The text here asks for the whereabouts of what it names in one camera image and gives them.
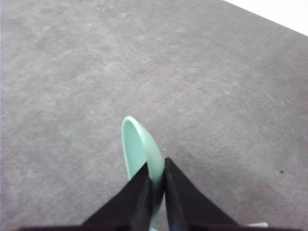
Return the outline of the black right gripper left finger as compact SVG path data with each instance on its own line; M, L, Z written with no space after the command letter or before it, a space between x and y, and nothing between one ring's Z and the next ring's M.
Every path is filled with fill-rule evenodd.
M124 188L81 225L22 227L20 231L148 231L152 181L144 164Z

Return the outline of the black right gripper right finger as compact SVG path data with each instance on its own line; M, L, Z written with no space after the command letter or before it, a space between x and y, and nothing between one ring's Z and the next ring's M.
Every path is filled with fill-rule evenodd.
M236 180L221 171L203 170L205 186L192 180L167 157L164 170L167 220L171 231L306 231L307 198L296 199L291 190L262 180Z

